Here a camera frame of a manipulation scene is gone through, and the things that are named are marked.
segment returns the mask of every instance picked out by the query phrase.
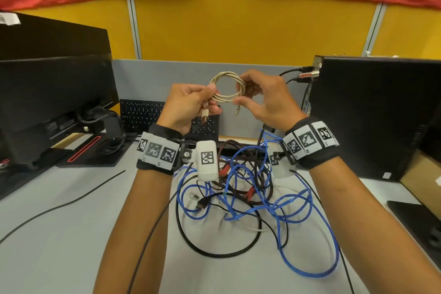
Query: coiled beige usb cable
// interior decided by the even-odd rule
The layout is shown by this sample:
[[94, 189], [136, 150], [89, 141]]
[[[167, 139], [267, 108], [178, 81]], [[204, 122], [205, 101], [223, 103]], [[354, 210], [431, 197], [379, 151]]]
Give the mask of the coiled beige usb cable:
[[[231, 94], [229, 96], [223, 96], [222, 94], [215, 93], [212, 97], [212, 100], [215, 100], [217, 102], [232, 102], [235, 97], [243, 96], [245, 94], [245, 87], [246, 86], [245, 86], [244, 80], [242, 78], [240, 78], [238, 74], [231, 72], [231, 71], [225, 71], [225, 72], [218, 73], [210, 81], [210, 84], [216, 84], [216, 82], [219, 80], [219, 78], [224, 77], [224, 76], [233, 78], [239, 84], [239, 92], [237, 92], [235, 94]], [[240, 110], [240, 106], [237, 107], [236, 115], [239, 113], [239, 110]], [[201, 123], [202, 124], [205, 124], [207, 122], [208, 114], [209, 114], [208, 108], [202, 111], [202, 115], [201, 115]]]

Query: metal strip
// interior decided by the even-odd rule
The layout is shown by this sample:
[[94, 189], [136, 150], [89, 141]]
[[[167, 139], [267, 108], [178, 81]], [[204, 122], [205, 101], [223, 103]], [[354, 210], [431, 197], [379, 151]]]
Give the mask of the metal strip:
[[132, 28], [133, 45], [136, 59], [142, 59], [141, 42], [139, 40], [138, 21], [136, 19], [135, 0], [127, 0], [129, 8], [130, 26]]
[[380, 30], [383, 22], [384, 13], [386, 12], [387, 5], [384, 2], [378, 3], [373, 13], [372, 22], [367, 32], [366, 42], [363, 46], [361, 56], [369, 56], [372, 52], [373, 45], [377, 39], [378, 31]]

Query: keyboard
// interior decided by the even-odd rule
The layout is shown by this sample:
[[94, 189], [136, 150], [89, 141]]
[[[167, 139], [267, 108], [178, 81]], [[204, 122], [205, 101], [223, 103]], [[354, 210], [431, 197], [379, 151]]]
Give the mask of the keyboard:
[[[121, 120], [124, 131], [138, 133], [148, 131], [152, 124], [158, 121], [159, 115], [164, 108], [163, 101], [125, 100], [120, 99]], [[194, 141], [218, 141], [219, 138], [219, 115], [208, 117], [205, 125], [201, 125], [201, 117], [191, 121], [190, 132], [184, 136], [187, 140]]]

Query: desk surface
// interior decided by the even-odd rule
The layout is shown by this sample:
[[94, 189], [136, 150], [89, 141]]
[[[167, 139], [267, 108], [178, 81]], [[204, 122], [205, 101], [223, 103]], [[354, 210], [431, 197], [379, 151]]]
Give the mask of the desk surface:
[[[82, 141], [77, 140], [71, 147]], [[3, 242], [0, 245], [2, 293], [92, 292], [107, 239], [136, 174], [135, 148], [132, 145], [116, 167], [54, 167], [0, 201], [0, 237], [3, 237], [30, 217], [74, 200], [126, 170], [84, 199], [31, 221]], [[312, 183], [306, 171], [302, 174]], [[383, 205], [387, 200], [418, 203], [401, 184], [362, 181]], [[294, 189], [301, 187], [293, 177], [278, 179], [275, 183]], [[302, 293], [350, 293], [341, 261], [337, 269], [323, 279], [297, 275], [284, 264], [270, 232], [262, 233], [256, 246], [241, 256], [223, 260], [206, 258], [191, 250], [180, 236], [174, 203], [169, 216], [161, 294], [292, 293], [296, 289]], [[190, 240], [206, 251], [232, 252], [251, 242], [255, 233], [237, 223], [222, 221], [222, 216], [221, 211], [213, 210], [204, 222], [181, 219]], [[251, 217], [246, 220], [248, 225], [256, 225]], [[302, 270], [323, 271], [333, 261], [331, 242], [318, 214], [312, 213], [304, 223], [290, 225], [285, 253], [291, 263]], [[367, 293], [359, 277], [348, 267], [356, 293]]]

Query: forearm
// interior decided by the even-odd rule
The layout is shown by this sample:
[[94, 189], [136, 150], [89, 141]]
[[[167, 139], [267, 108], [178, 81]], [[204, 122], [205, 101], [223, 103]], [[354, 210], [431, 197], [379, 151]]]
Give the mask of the forearm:
[[[116, 220], [95, 282], [94, 294], [125, 294], [142, 247], [167, 205], [172, 177], [138, 170]], [[167, 249], [168, 212], [158, 223], [139, 266], [131, 293], [157, 293]]]
[[310, 174], [337, 240], [372, 293], [439, 292], [439, 273], [339, 157]]

